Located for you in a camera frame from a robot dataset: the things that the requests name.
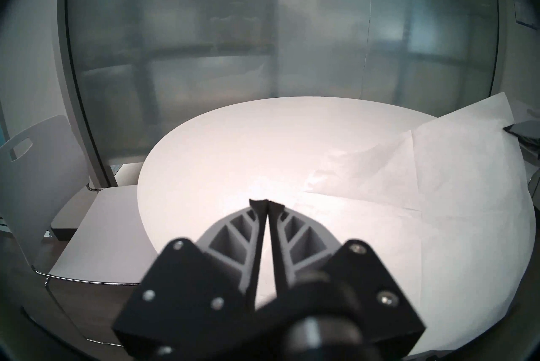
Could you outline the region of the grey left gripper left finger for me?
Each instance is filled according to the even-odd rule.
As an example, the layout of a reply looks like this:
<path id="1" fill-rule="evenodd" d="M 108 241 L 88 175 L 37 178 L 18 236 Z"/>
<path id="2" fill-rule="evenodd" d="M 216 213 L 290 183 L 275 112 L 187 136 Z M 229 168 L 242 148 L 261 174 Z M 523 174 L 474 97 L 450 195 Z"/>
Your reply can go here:
<path id="1" fill-rule="evenodd" d="M 254 311 L 267 213 L 268 200 L 250 200 L 195 242 L 166 244 L 112 326 L 131 357 L 149 359 L 163 346 L 197 349 Z"/>

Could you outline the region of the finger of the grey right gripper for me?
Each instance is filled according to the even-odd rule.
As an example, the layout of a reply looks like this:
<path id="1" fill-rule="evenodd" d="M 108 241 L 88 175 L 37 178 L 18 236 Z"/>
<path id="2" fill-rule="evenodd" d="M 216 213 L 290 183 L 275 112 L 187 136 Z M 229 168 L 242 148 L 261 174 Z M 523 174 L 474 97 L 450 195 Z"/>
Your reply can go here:
<path id="1" fill-rule="evenodd" d="M 503 130 L 520 141 L 539 141 L 539 121 L 523 121 L 504 127 Z"/>

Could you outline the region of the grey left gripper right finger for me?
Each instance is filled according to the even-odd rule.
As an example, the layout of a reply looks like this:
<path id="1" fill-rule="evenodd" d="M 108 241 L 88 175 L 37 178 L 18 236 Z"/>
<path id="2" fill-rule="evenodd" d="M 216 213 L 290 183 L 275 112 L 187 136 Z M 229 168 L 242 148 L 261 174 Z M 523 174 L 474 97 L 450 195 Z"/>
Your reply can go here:
<path id="1" fill-rule="evenodd" d="M 409 355 L 425 326 L 370 245 L 355 238 L 341 244 L 321 223 L 272 201 L 269 230 L 278 297 L 302 280 L 328 278 L 384 359 Z"/>

